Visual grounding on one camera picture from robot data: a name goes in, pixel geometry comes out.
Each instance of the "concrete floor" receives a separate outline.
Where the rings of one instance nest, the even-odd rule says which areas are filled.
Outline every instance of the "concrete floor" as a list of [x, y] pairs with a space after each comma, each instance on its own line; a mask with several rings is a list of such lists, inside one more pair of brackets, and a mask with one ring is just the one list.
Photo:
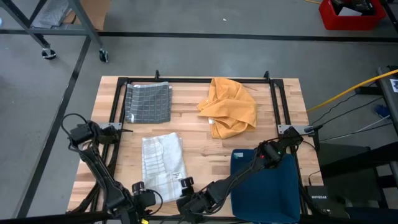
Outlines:
[[[29, 14], [35, 1], [15, 1]], [[3, 28], [19, 29], [0, 9]], [[327, 31], [318, 5], [301, 0], [146, 1], [114, 0], [105, 29], [139, 32], [213, 32], [272, 35], [333, 35], [396, 37], [385, 19], [371, 32]], [[46, 36], [57, 59], [40, 57], [40, 47], [27, 35], [0, 35], [0, 218], [12, 217], [37, 160], [55, 111], [72, 74], [84, 37]], [[397, 65], [398, 44], [294, 42], [270, 40], [216, 40], [167, 38], [102, 38], [110, 62], [98, 60], [98, 47], [90, 45], [67, 113], [89, 118], [103, 75], [163, 75], [299, 78], [307, 108], [375, 76], [377, 67]], [[373, 99], [357, 96], [328, 118]], [[315, 121], [329, 106], [309, 114]], [[356, 131], [379, 119], [371, 106], [327, 124], [321, 139]], [[392, 126], [330, 143], [378, 147], [396, 141]], [[60, 133], [29, 215], [63, 213], [78, 165], [78, 155], [67, 150]], [[383, 174], [388, 169], [380, 170]], [[387, 200], [398, 208], [398, 193]]]

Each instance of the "orange cloth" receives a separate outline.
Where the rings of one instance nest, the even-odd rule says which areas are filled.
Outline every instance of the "orange cloth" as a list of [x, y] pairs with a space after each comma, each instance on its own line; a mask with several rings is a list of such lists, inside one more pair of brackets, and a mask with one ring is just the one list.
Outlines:
[[209, 97], [197, 106], [199, 116], [214, 120], [211, 124], [213, 138], [225, 139], [243, 131], [254, 131], [257, 124], [257, 104], [242, 84], [213, 78]]

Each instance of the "wooden tabletop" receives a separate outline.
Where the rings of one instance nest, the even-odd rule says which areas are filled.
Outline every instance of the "wooden tabletop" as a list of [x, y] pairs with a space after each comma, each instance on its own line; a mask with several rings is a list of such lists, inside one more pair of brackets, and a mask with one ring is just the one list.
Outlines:
[[[109, 121], [117, 80], [118, 77], [102, 77], [91, 116], [93, 121], [97, 123]], [[208, 119], [197, 116], [199, 111], [196, 105], [208, 96], [209, 83], [170, 83], [170, 85], [173, 88], [170, 122], [162, 124], [124, 123], [124, 129], [131, 129], [134, 132], [123, 133], [122, 135], [114, 177], [129, 190], [131, 190], [132, 184], [142, 179], [141, 142], [144, 137], [176, 132], [182, 138], [187, 176], [193, 177], [195, 190], [202, 189], [211, 181], [229, 176], [229, 163], [233, 149], [253, 149], [261, 141], [277, 137], [268, 84], [244, 84], [244, 87], [257, 103], [257, 128], [254, 132], [245, 132], [228, 139], [213, 139]], [[298, 78], [285, 78], [284, 85], [292, 124], [308, 125], [307, 112]], [[125, 88], [121, 90], [117, 114], [120, 114], [124, 91]], [[280, 117], [282, 124], [284, 124], [279, 90], [276, 92]], [[313, 144], [312, 138], [305, 136], [304, 139]], [[303, 142], [297, 152], [297, 157], [303, 185], [308, 185], [308, 176], [320, 170], [317, 154], [312, 146]], [[313, 185], [323, 185], [320, 172], [311, 176], [311, 182]], [[68, 210], [77, 207], [94, 184], [95, 178], [86, 164], [80, 161]], [[175, 202], [165, 203], [157, 213], [157, 215], [175, 214], [178, 214]], [[233, 216], [230, 199], [227, 199], [224, 207], [214, 216]]]

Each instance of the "yellow cable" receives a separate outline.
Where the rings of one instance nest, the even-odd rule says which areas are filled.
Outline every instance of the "yellow cable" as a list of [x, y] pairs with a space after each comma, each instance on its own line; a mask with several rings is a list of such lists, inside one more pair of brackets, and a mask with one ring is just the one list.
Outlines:
[[311, 0], [304, 0], [306, 2], [310, 2], [310, 3], [316, 3], [316, 4], [321, 4], [322, 2], [316, 2], [316, 1], [311, 1]]
[[340, 93], [339, 95], [337, 95], [337, 96], [335, 96], [335, 97], [333, 97], [333, 98], [330, 98], [329, 100], [326, 100], [325, 102], [319, 104], [318, 106], [314, 106], [313, 108], [307, 110], [307, 112], [310, 112], [310, 111], [313, 111], [313, 110], [315, 110], [315, 109], [318, 109], [318, 108], [321, 107], [321, 106], [325, 106], [325, 105], [327, 105], [328, 103], [330, 103], [330, 102], [332, 102], [332, 101], [334, 101], [334, 100], [340, 98], [340, 97], [343, 96], [344, 94], [349, 93], [350, 91], [355, 90], [356, 88], [358, 88], [358, 87], [360, 87], [360, 86], [363, 86], [363, 85], [365, 85], [365, 84], [368, 84], [368, 83], [370, 83], [370, 82], [373, 82], [374, 80], [378, 80], [378, 79], [380, 79], [380, 78], [384, 78], [384, 77], [387, 77], [387, 76], [389, 76], [389, 75], [393, 75], [393, 74], [395, 74], [395, 73], [398, 73], [398, 69], [397, 69], [397, 70], [394, 70], [394, 71], [391, 71], [391, 72], [387, 72], [387, 73], [382, 74], [382, 75], [379, 75], [379, 76], [376, 76], [376, 77], [371, 78], [371, 79], [368, 79], [368, 80], [366, 80], [366, 81], [363, 81], [363, 82], [361, 82], [360, 84], [357, 84], [357, 85], [355, 85], [355, 86], [349, 88], [348, 90], [346, 90], [346, 91]]

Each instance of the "black machine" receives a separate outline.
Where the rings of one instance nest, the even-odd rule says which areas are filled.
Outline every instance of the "black machine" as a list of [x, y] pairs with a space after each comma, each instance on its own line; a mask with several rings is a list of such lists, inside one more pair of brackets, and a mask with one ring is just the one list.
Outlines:
[[[97, 123], [86, 121], [78, 114], [74, 115], [82, 118], [85, 123], [78, 124], [70, 133], [62, 126], [70, 140], [68, 148], [79, 153], [82, 161], [94, 174], [97, 184], [104, 192], [104, 201], [108, 212], [85, 212], [86, 207], [84, 207], [84, 209], [74, 210], [64, 215], [0, 220], [0, 223], [89, 223], [119, 219], [123, 224], [139, 224], [144, 223], [145, 220], [151, 220], [151, 216], [157, 212], [146, 208], [155, 205], [155, 194], [159, 195], [159, 193], [145, 189], [144, 183], [139, 182], [133, 184], [133, 194], [131, 195], [128, 189], [113, 179], [101, 159], [99, 145], [116, 142], [121, 137], [121, 132], [128, 130], [117, 130], [112, 125], [100, 128]], [[212, 182], [198, 192], [193, 190], [192, 177], [181, 180], [183, 192], [182, 197], [177, 200], [180, 222], [182, 220], [190, 223], [205, 222], [205, 216], [212, 215], [222, 208], [227, 196], [235, 186], [260, 170], [277, 167], [286, 154], [286, 149], [288, 147], [296, 149], [302, 141], [301, 135], [291, 127], [285, 131], [282, 137], [261, 142], [254, 149], [255, 156], [252, 161], [226, 179]], [[300, 186], [300, 194], [313, 212], [313, 215], [302, 215], [301, 223], [366, 223], [330, 218], [318, 209], [302, 186]]]

